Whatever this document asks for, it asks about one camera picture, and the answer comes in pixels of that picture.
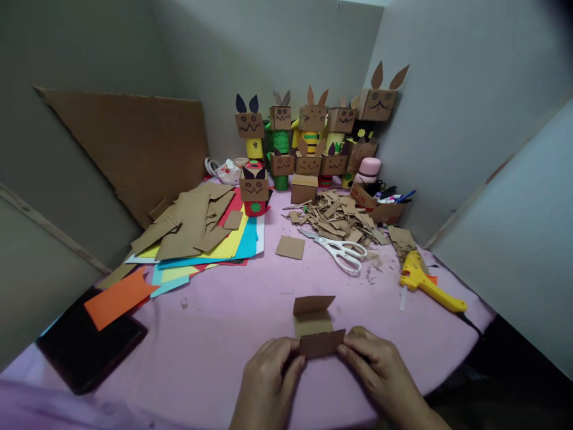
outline table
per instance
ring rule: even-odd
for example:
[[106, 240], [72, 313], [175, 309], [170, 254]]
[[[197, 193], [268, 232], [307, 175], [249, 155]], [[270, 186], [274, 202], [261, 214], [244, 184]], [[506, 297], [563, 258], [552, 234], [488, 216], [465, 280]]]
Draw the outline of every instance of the table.
[[[290, 192], [275, 192], [266, 215], [265, 251], [247, 267], [221, 266], [144, 305], [135, 317], [149, 333], [92, 395], [74, 397], [34, 345], [0, 380], [4, 413], [47, 428], [196, 428], [229, 425], [242, 370], [272, 337], [294, 337], [295, 297], [335, 295], [334, 329], [364, 325], [396, 344], [425, 395], [465, 359], [477, 333], [421, 290], [399, 311], [400, 263], [392, 245], [373, 246], [383, 265], [362, 264], [359, 277], [342, 272], [307, 239], [302, 260], [277, 256], [281, 235], [303, 238], [281, 217]], [[421, 250], [427, 265], [438, 264]], [[430, 268], [439, 286], [468, 304], [481, 330], [495, 316], [446, 268]], [[296, 393], [291, 429], [332, 429], [376, 420], [360, 384], [339, 357], [308, 362]]]

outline colored paper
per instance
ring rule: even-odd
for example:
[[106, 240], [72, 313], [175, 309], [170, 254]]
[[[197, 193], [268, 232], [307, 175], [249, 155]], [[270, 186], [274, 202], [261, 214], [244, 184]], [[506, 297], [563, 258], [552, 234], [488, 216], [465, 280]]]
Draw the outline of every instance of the colored paper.
[[102, 331], [157, 290], [157, 286], [146, 284], [144, 273], [145, 268], [141, 268], [84, 303], [98, 331]]

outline paper ear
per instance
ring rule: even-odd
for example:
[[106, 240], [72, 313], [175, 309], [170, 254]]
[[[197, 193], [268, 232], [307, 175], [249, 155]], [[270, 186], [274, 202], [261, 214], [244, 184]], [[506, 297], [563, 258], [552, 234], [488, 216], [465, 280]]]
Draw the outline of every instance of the paper ear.
[[255, 94], [255, 96], [251, 99], [251, 101], [249, 102], [249, 109], [251, 109], [252, 113], [257, 113], [258, 112], [258, 98], [257, 95]]
[[392, 82], [390, 83], [390, 89], [391, 90], [397, 90], [398, 87], [400, 87], [400, 85], [402, 85], [402, 83], [404, 82], [404, 78], [406, 77], [406, 73], [408, 73], [409, 67], [410, 67], [410, 65], [407, 65], [402, 70], [400, 70], [396, 74], [396, 76], [394, 76], [394, 79], [392, 79]]
[[255, 179], [255, 175], [253, 175], [252, 172], [245, 167], [243, 167], [243, 175], [245, 176], [245, 179]]
[[382, 61], [376, 66], [376, 70], [372, 74], [372, 79], [370, 79], [370, 85], [372, 88], [377, 90], [382, 85], [382, 78], [384, 77], [384, 71], [382, 70]]
[[263, 167], [261, 170], [259, 170], [257, 172], [256, 178], [257, 179], [264, 179], [265, 173], [266, 173], [266, 169]]
[[306, 94], [306, 102], [309, 105], [315, 104], [315, 95], [312, 92], [312, 87], [309, 85], [309, 92]]
[[326, 140], [322, 139], [318, 145], [316, 145], [316, 154], [322, 155], [326, 147]]
[[326, 104], [326, 98], [327, 97], [328, 97], [328, 90], [326, 90], [324, 93], [322, 93], [321, 99], [318, 101], [318, 105], [324, 106]]
[[237, 99], [235, 100], [235, 105], [237, 106], [237, 112], [245, 113], [247, 111], [247, 106], [243, 101], [242, 97], [237, 93]]
[[307, 156], [309, 153], [309, 146], [307, 145], [306, 140], [302, 137], [298, 140], [298, 150], [303, 156]]

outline large cardboard board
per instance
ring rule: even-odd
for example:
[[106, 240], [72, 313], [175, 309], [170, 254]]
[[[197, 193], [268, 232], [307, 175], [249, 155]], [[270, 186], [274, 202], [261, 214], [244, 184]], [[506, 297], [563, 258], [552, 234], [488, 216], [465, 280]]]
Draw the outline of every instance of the large cardboard board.
[[201, 102], [36, 88], [143, 228], [164, 200], [201, 183], [209, 155]]

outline white wall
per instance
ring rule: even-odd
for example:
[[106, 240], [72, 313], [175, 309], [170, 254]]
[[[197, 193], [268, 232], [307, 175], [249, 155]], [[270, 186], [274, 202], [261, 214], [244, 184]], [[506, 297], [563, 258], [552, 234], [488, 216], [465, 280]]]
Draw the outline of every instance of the white wall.
[[0, 371], [101, 273], [0, 198]]
[[411, 64], [382, 128], [383, 179], [417, 189], [403, 218], [424, 245], [557, 109], [573, 88], [567, 33], [544, 3], [394, 0], [384, 8], [365, 85]]
[[183, 96], [200, 100], [211, 156], [246, 156], [235, 97], [258, 94], [263, 118], [273, 89], [291, 90], [293, 117], [311, 84], [327, 104], [362, 88], [382, 9], [336, 0], [152, 0]]
[[573, 379], [573, 99], [432, 247]]
[[0, 2], [0, 182], [113, 268], [140, 232], [32, 85], [176, 96], [140, 0]]

